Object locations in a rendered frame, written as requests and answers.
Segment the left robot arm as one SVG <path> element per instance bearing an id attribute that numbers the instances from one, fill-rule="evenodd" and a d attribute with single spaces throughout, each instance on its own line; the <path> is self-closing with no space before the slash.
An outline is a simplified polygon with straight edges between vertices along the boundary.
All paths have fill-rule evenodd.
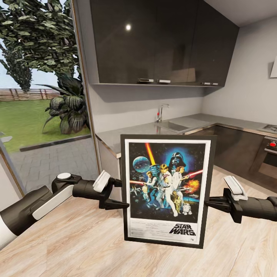
<path id="1" fill-rule="evenodd" d="M 113 185 L 122 188 L 122 180 L 110 177 L 105 171 L 96 182 L 71 173 L 57 175 L 52 182 L 52 193 L 46 185 L 42 186 L 0 211 L 0 250 L 71 196 L 99 200 L 99 209 L 128 208 L 129 203 L 109 198 Z"/>

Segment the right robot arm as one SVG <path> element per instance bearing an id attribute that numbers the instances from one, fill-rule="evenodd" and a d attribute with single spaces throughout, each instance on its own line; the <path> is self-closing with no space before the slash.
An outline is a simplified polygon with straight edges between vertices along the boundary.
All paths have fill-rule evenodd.
<path id="1" fill-rule="evenodd" d="M 277 197 L 258 199 L 248 197 L 235 177 L 224 177 L 229 188 L 224 188 L 223 197 L 210 197 L 204 204 L 230 213 L 235 223 L 241 224 L 242 216 L 267 219 L 277 222 Z"/>

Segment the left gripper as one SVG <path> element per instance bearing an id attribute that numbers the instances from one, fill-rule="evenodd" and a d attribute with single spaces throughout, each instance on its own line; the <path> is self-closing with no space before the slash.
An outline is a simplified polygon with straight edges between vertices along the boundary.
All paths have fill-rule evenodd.
<path id="1" fill-rule="evenodd" d="M 95 180 L 90 180 L 84 190 L 84 197 L 86 199 L 92 199 L 92 200 L 99 200 L 99 209 L 105 209 L 105 210 L 111 210 L 111 209 L 125 209 L 130 206 L 129 203 L 126 202 L 120 202 L 113 199 L 110 199 L 109 196 L 111 194 L 111 191 L 113 189 L 113 185 L 115 187 L 121 187 L 122 188 L 122 180 L 114 179 L 113 177 L 110 177 L 108 179 L 108 184 L 106 187 L 104 187 L 103 191 L 96 192 L 94 190 L 93 184 L 95 183 Z"/>

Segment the poster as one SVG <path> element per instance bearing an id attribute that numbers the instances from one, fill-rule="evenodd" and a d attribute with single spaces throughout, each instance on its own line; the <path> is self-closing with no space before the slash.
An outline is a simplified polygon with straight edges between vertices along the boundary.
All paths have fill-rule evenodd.
<path id="1" fill-rule="evenodd" d="M 124 240 L 203 249 L 217 135 L 121 134 Z"/>

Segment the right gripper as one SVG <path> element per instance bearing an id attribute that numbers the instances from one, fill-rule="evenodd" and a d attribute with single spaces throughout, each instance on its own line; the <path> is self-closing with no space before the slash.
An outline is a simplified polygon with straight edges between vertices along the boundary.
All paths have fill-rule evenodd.
<path id="1" fill-rule="evenodd" d="M 241 224 L 242 216 L 261 219 L 263 208 L 260 201 L 255 197 L 248 197 L 248 200 L 234 200 L 229 188 L 224 188 L 223 197 L 210 197 L 204 204 L 220 211 L 230 213 L 235 223 Z"/>

